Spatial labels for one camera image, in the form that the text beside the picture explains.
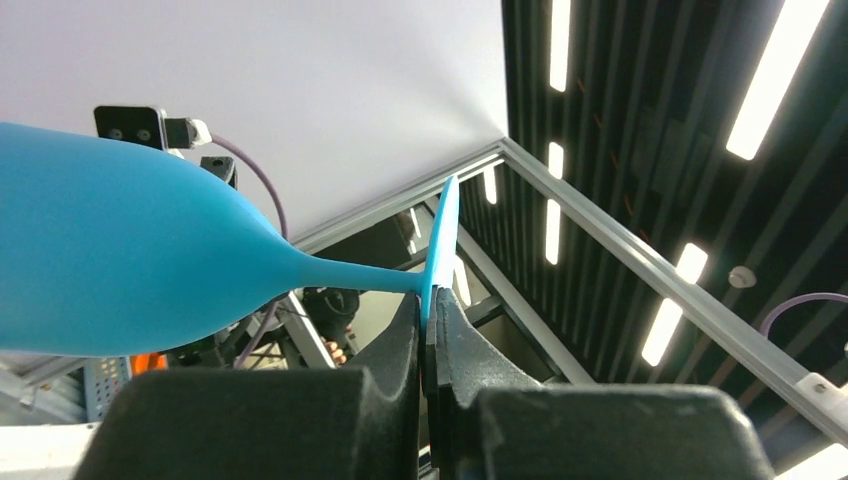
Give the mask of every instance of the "white wall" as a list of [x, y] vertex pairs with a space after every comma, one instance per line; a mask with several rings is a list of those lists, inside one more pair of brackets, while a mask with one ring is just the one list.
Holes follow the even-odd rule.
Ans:
[[499, 0], [0, 0], [0, 65], [2, 121], [94, 134], [100, 104], [206, 120], [268, 170], [292, 236], [507, 130]]

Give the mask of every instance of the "purple cable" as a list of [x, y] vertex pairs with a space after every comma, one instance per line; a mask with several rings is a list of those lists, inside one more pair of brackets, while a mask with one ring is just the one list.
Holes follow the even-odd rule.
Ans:
[[[283, 213], [283, 204], [280, 203], [280, 197], [277, 195], [277, 190], [274, 189], [274, 185], [271, 183], [271, 180], [265, 175], [265, 172], [259, 168], [259, 164], [254, 162], [252, 158], [250, 158], [246, 153], [244, 153], [240, 148], [233, 145], [226, 139], [219, 137], [218, 135], [212, 135], [212, 143], [223, 147], [228, 150], [230, 153], [239, 158], [242, 162], [247, 164], [253, 173], [259, 177], [259, 180], [265, 185], [265, 188], [268, 189], [268, 194], [271, 195], [271, 200], [274, 202], [274, 208], [277, 209], [277, 216], [280, 220], [280, 233], [283, 235], [283, 238], [288, 237], [288, 228], [286, 226], [286, 215]], [[262, 318], [262, 323], [259, 324], [259, 329], [256, 331], [256, 334], [253, 338], [250, 339], [250, 342], [247, 343], [247, 347], [239, 354], [239, 356], [233, 361], [233, 368], [239, 368], [244, 365], [244, 362], [247, 360], [247, 357], [250, 356], [250, 353], [256, 350], [256, 345], [259, 344], [259, 340], [262, 339], [262, 336], [268, 332], [268, 328], [271, 326], [271, 319], [274, 318], [274, 313], [277, 311], [277, 305], [279, 304], [278, 300], [274, 300], [268, 306], [268, 311], [265, 313], [265, 317]]]
[[789, 300], [781, 303], [780, 305], [775, 307], [774, 310], [769, 312], [769, 314], [766, 316], [766, 319], [763, 320], [763, 324], [760, 325], [760, 333], [762, 333], [764, 337], [768, 338], [769, 330], [771, 330], [772, 324], [775, 320], [777, 320], [777, 317], [779, 317], [780, 314], [789, 310], [795, 305], [811, 302], [813, 300], [833, 300], [836, 302], [848, 303], [848, 295], [842, 295], [841, 293], [817, 292], [807, 293], [795, 298], [790, 298]]

